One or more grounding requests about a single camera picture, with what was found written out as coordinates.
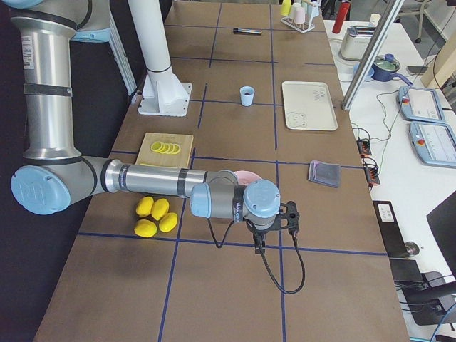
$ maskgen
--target light blue joint cap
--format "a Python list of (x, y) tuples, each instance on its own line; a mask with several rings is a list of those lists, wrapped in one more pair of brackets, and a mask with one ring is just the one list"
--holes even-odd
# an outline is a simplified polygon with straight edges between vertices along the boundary
[(16, 201), (28, 211), (49, 215), (66, 209), (71, 196), (65, 184), (43, 167), (21, 167), (11, 178), (11, 190)]
[(280, 192), (270, 180), (257, 180), (250, 183), (244, 191), (244, 203), (255, 216), (267, 219), (280, 209)]
[(7, 6), (14, 9), (29, 9), (30, 7), (39, 5), (43, 0), (2, 0)]
[(72, 41), (81, 43), (106, 43), (111, 38), (111, 27), (96, 31), (79, 31), (76, 32)]
[(197, 184), (190, 194), (190, 210), (194, 216), (211, 217), (211, 190), (207, 183)]

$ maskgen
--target white toaster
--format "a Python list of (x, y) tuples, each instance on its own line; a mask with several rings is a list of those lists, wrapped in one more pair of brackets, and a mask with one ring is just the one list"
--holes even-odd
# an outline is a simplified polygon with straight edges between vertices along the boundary
[(341, 57), (350, 61), (360, 61), (374, 31), (375, 27), (349, 26), (343, 37)]

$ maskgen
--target pot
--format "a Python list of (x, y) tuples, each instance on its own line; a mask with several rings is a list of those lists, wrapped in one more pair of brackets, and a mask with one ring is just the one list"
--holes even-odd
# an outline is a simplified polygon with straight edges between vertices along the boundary
[(387, 53), (384, 56), (377, 56), (372, 67), (374, 70), (372, 78), (374, 80), (388, 82), (394, 77), (399, 77), (402, 81), (407, 83), (407, 85), (413, 85), (413, 83), (410, 82), (404, 75), (396, 73), (396, 71), (400, 69), (400, 63), (391, 53)]

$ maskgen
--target sticker label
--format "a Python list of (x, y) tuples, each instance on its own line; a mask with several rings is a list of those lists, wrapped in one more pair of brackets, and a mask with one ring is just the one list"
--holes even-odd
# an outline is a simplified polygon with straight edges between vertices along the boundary
[(31, 36), (22, 37), (22, 60), (24, 61), (24, 69), (34, 69), (33, 62), (33, 44)]
[(389, 204), (379, 204), (378, 212), (383, 222), (394, 222), (393, 212)]

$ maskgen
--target wooden cutting board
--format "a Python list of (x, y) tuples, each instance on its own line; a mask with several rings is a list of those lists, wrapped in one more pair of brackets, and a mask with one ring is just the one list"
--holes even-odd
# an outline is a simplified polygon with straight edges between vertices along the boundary
[[(179, 144), (180, 151), (176, 155), (153, 152), (150, 149), (150, 146), (157, 141), (162, 143)], [(188, 168), (190, 153), (192, 152), (192, 144), (193, 135), (146, 133), (144, 139), (142, 140), (136, 164)]]

